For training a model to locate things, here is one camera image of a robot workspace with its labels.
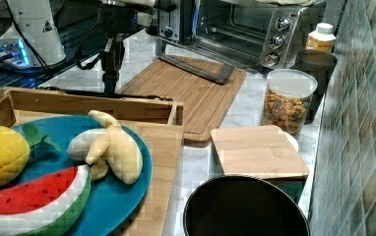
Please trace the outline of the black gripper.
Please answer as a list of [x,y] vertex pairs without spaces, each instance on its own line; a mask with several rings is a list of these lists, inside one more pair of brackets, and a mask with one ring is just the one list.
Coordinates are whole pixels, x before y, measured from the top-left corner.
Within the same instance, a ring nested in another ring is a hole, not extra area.
[[104,92],[114,94],[124,58],[123,40],[137,30],[136,8],[125,4],[99,3],[98,23],[106,32],[106,45],[101,53],[102,69],[105,71],[102,75]]

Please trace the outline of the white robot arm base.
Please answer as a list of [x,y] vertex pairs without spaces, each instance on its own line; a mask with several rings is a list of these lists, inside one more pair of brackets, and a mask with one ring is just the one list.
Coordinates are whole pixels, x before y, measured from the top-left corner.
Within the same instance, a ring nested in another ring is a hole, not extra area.
[[11,26],[0,36],[19,53],[7,63],[21,69],[52,66],[66,54],[54,25],[49,0],[6,0]]

